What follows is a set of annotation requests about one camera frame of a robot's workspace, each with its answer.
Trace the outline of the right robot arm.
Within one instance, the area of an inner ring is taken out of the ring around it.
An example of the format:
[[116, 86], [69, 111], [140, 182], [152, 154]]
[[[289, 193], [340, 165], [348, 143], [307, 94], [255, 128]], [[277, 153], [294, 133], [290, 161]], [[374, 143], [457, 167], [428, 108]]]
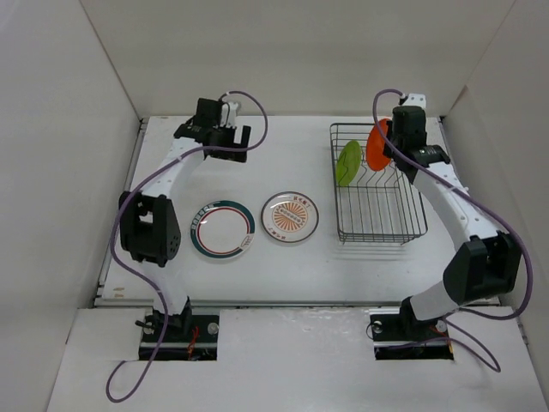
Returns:
[[510, 292], [522, 253], [508, 233], [467, 201], [467, 191], [442, 147], [427, 143], [423, 108], [394, 108], [388, 139], [384, 153], [429, 201], [455, 247], [441, 281], [401, 303], [396, 327], [403, 336], [415, 338], [462, 306]]

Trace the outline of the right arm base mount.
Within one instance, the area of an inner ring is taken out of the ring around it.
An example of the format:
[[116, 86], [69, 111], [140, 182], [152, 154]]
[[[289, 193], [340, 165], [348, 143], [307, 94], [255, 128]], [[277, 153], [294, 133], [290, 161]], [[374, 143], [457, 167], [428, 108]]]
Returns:
[[371, 312], [366, 327], [376, 361], [454, 360], [447, 324], [441, 319], [406, 326], [397, 313]]

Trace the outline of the orange plate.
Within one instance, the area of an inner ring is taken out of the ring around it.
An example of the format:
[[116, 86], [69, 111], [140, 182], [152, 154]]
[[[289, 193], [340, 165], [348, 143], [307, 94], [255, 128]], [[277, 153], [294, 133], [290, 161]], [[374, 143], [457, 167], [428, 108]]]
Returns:
[[374, 125], [368, 137], [365, 149], [365, 160], [368, 167], [374, 171], [382, 171], [391, 159], [384, 154], [385, 140], [379, 129]]

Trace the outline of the white plate green rim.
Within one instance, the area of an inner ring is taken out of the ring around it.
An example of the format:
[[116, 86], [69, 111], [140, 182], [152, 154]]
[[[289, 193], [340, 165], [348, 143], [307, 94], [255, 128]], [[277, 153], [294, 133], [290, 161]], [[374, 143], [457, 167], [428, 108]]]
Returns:
[[219, 200], [198, 210], [190, 224], [190, 240], [206, 258], [232, 259], [246, 252], [254, 239], [256, 222], [242, 203]]

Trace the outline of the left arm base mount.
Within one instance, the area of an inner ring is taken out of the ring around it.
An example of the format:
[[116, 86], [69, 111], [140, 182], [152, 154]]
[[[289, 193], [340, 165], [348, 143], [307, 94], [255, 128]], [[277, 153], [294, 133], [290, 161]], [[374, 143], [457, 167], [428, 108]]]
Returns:
[[[163, 327], [163, 316], [156, 311], [135, 325], [142, 330], [138, 349], [140, 361], [154, 352]], [[219, 320], [217, 314], [193, 314], [183, 324], [167, 326], [156, 361], [216, 361], [218, 357]]]

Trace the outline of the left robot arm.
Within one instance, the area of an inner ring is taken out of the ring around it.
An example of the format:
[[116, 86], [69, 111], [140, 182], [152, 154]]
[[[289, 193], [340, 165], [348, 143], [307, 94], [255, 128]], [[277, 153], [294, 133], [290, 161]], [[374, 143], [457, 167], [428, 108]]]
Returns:
[[195, 114], [174, 131], [159, 168], [119, 198], [113, 238], [138, 263], [134, 275], [159, 295], [160, 306], [150, 321], [153, 329], [162, 329], [175, 341], [191, 333], [192, 309], [170, 266], [182, 242], [174, 202], [208, 157], [246, 162], [253, 146], [250, 126], [237, 126], [240, 107], [226, 94], [217, 100], [199, 99]]

